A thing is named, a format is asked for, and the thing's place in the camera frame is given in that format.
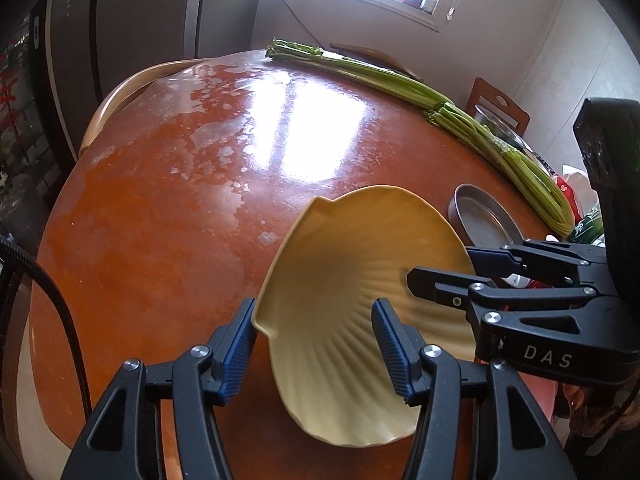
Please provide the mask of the green celery bunch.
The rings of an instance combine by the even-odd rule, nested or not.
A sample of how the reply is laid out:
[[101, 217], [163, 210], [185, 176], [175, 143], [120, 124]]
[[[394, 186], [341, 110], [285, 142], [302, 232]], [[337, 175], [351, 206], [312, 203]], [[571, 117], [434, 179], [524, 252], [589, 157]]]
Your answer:
[[559, 238], [570, 235], [575, 226], [570, 202], [550, 174], [533, 159], [495, 136], [487, 126], [454, 104], [444, 103], [434, 110], [426, 110], [424, 115], [431, 124], [453, 134], [501, 171]]
[[276, 38], [268, 44], [266, 55], [273, 61], [310, 66], [341, 75], [429, 112], [443, 106], [454, 106], [454, 102], [423, 82], [320, 47]]

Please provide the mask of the small round metal pan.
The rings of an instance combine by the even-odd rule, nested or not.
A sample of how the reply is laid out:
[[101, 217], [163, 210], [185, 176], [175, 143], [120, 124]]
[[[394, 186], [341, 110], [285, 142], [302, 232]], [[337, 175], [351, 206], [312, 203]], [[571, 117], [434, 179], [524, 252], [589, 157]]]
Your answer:
[[523, 234], [510, 214], [475, 185], [460, 184], [448, 205], [447, 218], [466, 246], [500, 248], [521, 244]]

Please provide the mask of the green celery bunch near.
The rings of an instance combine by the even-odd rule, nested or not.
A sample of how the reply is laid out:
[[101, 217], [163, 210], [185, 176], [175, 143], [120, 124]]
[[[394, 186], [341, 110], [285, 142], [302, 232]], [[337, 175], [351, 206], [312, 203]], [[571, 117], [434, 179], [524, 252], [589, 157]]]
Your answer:
[[434, 110], [426, 110], [424, 115], [431, 124], [453, 134], [501, 171], [559, 238], [570, 235], [575, 226], [570, 202], [550, 174], [533, 159], [495, 136], [487, 126], [454, 104], [444, 103]]

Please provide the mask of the yellow shell-shaped plate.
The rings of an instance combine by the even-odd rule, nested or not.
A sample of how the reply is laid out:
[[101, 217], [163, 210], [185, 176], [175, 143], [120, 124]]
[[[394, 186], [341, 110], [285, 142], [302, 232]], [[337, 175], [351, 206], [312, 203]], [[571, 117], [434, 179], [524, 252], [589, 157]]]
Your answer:
[[252, 321], [267, 337], [280, 398], [306, 434], [367, 448], [416, 429], [418, 412], [395, 393], [375, 340], [375, 300], [390, 300], [401, 321], [430, 344], [472, 358], [475, 341], [464, 314], [409, 292], [407, 276], [417, 266], [473, 270], [445, 218], [398, 186], [316, 197], [288, 232]]

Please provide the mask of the green celery bunch far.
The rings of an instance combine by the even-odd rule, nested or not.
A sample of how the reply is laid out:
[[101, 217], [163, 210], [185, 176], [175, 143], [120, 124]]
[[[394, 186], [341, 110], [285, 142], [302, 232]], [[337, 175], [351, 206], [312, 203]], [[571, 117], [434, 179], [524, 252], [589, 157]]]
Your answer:
[[443, 106], [454, 106], [454, 102], [423, 82], [320, 47], [276, 38], [268, 44], [266, 55], [273, 61], [310, 66], [341, 75], [429, 112]]

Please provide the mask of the grey refrigerator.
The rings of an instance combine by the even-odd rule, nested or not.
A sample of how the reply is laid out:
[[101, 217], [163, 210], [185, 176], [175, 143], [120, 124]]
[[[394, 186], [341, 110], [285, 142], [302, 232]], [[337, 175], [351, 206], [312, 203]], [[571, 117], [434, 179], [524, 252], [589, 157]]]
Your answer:
[[250, 46], [258, 0], [39, 0], [29, 69], [56, 162], [73, 166], [91, 116], [122, 81], [152, 65]]

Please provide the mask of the light wooden chair back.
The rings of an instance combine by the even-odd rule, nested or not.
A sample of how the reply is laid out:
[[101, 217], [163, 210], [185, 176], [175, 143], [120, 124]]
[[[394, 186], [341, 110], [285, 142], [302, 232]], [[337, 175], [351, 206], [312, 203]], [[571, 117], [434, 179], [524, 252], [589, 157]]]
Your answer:
[[79, 155], [87, 151], [87, 148], [98, 137], [107, 121], [118, 110], [134, 99], [149, 84], [187, 68], [203, 62], [202, 58], [188, 58], [187, 60], [170, 61], [160, 63], [140, 70], [118, 84], [102, 101], [93, 113], [80, 144]]

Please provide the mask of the stainless steel bowl on chair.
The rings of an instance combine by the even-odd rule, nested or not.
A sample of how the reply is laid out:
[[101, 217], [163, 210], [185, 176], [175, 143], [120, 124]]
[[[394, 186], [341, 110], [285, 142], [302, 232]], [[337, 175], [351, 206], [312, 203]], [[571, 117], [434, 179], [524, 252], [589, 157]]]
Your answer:
[[510, 144], [514, 148], [517, 148], [522, 153], [529, 157], [534, 157], [535, 153], [530, 146], [523, 140], [523, 138], [517, 134], [506, 122], [500, 117], [483, 105], [477, 105], [475, 107], [474, 118], [484, 126], [487, 126], [489, 130], [498, 136], [501, 140]]

